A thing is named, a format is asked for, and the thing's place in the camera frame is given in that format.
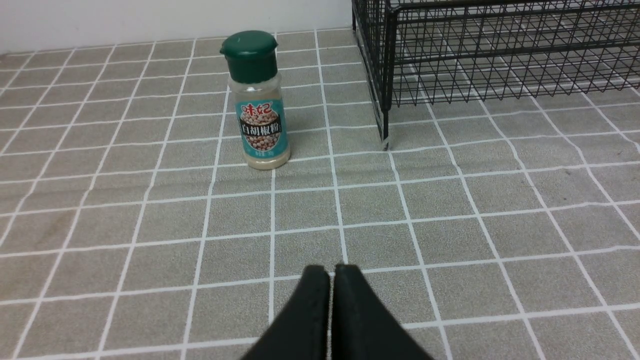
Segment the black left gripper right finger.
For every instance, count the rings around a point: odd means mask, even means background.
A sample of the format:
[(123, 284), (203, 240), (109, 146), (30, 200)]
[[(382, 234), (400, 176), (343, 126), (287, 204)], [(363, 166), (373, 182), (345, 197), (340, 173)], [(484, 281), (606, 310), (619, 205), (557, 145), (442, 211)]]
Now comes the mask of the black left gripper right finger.
[(378, 298), (361, 269), (334, 269), (331, 319), (333, 360), (432, 360)]

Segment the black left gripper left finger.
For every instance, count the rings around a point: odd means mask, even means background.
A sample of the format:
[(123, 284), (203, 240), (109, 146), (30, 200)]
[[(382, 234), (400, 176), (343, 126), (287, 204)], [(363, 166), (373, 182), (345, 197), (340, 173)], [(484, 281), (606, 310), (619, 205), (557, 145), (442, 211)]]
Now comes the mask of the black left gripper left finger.
[(330, 277), (308, 265), (289, 297), (243, 360), (324, 360), (327, 357)]

